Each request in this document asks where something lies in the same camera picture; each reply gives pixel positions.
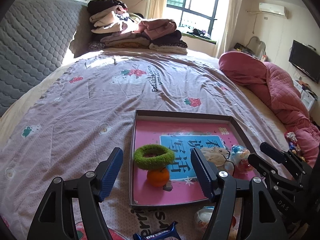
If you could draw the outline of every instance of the oreo package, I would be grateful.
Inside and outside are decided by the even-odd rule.
[[[138,234],[134,234],[133,240],[181,240],[176,229],[176,224],[178,224],[178,222],[173,221],[166,230],[151,234],[150,236],[143,237]]]

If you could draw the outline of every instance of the air conditioner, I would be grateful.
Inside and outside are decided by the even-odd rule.
[[[271,3],[259,3],[259,10],[262,12],[274,13],[288,18],[288,10],[286,7]]]

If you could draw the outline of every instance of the gray quilted headboard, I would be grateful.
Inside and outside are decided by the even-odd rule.
[[[89,17],[86,4],[75,0],[12,4],[0,22],[0,116],[60,67],[68,48],[75,57],[87,52]]]

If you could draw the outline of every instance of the pink quilted comforter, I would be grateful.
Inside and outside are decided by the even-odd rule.
[[[220,70],[234,83],[246,86],[268,106],[288,131],[293,131],[309,165],[319,153],[320,132],[311,124],[290,75],[280,67],[242,52],[227,52],[220,57]]]

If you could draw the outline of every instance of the bedsheet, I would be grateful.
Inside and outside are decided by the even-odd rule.
[[[26,239],[33,215],[55,176],[78,178],[107,159],[114,147],[124,163],[110,197],[100,204],[114,239],[131,239],[179,222],[182,239],[199,239],[194,214],[204,203],[171,208],[129,207],[129,153],[136,109],[233,116],[257,153],[262,141],[287,150],[284,126],[250,91],[219,69],[218,60],[150,50],[108,49],[59,68],[26,93],[0,120],[0,215],[18,240]],[[194,98],[197,104],[186,104]],[[107,131],[101,127],[108,125]],[[78,235],[83,237],[78,203]]]

